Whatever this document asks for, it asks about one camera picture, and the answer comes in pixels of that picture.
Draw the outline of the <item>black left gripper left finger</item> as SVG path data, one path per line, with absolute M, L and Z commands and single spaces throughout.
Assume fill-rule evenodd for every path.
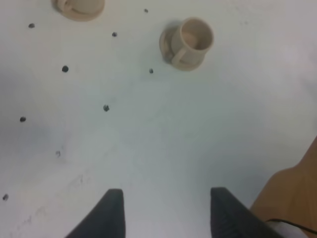
M 126 223 L 123 191 L 121 189 L 109 189 L 67 237 L 125 238 Z

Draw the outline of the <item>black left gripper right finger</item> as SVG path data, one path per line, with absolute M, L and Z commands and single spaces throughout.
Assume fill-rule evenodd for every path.
M 280 238 L 227 188 L 211 189 L 211 236 L 213 238 Z

